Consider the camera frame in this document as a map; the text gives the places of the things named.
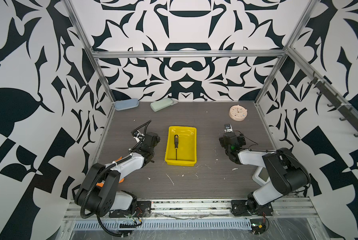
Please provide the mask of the black yellow screwdriver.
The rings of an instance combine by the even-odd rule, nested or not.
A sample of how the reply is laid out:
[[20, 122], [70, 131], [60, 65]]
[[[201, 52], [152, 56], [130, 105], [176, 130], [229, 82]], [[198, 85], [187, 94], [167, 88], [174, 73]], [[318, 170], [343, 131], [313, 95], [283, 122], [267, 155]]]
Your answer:
[[176, 161], [178, 160], [178, 148], [179, 148], [179, 136], [174, 136], [174, 144], [175, 144], [175, 150], [176, 150]]

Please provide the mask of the orange object under arm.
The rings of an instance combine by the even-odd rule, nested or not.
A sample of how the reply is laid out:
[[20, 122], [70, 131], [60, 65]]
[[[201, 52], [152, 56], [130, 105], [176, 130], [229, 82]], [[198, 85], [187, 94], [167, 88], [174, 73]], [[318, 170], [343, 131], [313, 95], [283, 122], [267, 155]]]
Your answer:
[[[121, 179], [121, 180], [119, 181], [119, 183], [122, 183], [124, 180], [125, 180], [124, 178]], [[96, 186], [102, 188], [102, 187], [104, 186], [104, 183], [105, 183], [105, 181], [102, 181], [101, 183], [97, 183]]]

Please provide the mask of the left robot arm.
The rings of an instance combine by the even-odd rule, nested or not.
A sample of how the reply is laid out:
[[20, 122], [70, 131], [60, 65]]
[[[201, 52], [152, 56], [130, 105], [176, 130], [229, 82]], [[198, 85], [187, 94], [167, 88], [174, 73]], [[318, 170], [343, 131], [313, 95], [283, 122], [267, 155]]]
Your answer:
[[92, 165], [75, 196], [75, 204], [81, 207], [80, 215], [83, 219], [93, 215], [103, 217], [113, 211], [125, 215], [135, 212], [137, 197], [126, 191], [119, 191], [119, 183], [152, 161], [154, 148], [161, 140], [158, 134], [152, 132], [139, 139], [136, 149], [125, 158], [107, 165]]

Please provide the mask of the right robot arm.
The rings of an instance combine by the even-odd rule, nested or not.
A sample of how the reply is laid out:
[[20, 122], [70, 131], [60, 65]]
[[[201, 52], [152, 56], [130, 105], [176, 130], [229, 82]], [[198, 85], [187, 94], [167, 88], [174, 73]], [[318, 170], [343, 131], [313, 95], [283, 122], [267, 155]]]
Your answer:
[[306, 168], [287, 148], [274, 151], [245, 149], [243, 133], [237, 134], [230, 124], [224, 125], [224, 134], [219, 138], [229, 160], [238, 165], [252, 165], [267, 170], [269, 182], [251, 192], [246, 201], [232, 201], [234, 216], [252, 216], [271, 212], [271, 203], [301, 187], [309, 188], [311, 178]]

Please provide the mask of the yellow plastic bin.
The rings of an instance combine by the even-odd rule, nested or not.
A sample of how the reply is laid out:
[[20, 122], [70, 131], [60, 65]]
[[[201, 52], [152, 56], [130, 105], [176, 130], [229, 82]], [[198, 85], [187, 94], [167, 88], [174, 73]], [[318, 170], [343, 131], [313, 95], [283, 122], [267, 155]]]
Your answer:
[[[179, 136], [178, 160], [174, 136]], [[165, 162], [170, 166], [193, 167], [197, 162], [197, 129], [194, 127], [169, 127]]]

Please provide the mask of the pink round clock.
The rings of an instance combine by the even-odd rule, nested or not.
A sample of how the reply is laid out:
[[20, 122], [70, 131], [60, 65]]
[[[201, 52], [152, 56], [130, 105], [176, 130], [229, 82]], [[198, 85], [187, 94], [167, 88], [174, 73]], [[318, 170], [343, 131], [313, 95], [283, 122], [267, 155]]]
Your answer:
[[247, 117], [247, 109], [240, 105], [232, 106], [229, 109], [229, 117], [234, 121], [241, 122]]

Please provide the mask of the white tablet device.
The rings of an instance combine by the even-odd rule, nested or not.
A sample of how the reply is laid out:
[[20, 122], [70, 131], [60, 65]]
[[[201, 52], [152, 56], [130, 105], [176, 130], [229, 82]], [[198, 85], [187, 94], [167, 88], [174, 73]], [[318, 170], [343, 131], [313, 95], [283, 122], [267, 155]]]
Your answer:
[[267, 169], [263, 167], [257, 167], [252, 176], [252, 180], [260, 186], [267, 184], [270, 181]]

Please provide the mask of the black wall hook rack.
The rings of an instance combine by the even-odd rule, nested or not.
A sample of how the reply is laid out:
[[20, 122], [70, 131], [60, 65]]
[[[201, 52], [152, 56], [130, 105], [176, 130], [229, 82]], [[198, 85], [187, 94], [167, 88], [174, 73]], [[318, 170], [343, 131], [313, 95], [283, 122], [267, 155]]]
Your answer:
[[357, 133], [354, 134], [354, 137], [358, 138], [358, 110], [353, 104], [346, 100], [328, 80], [321, 78], [315, 71], [312, 76], [313, 79], [308, 84], [318, 89], [318, 96], [324, 96], [328, 100], [328, 108], [333, 108], [340, 112], [342, 117], [339, 120], [342, 122], [349, 122], [349, 124], [357, 131]]

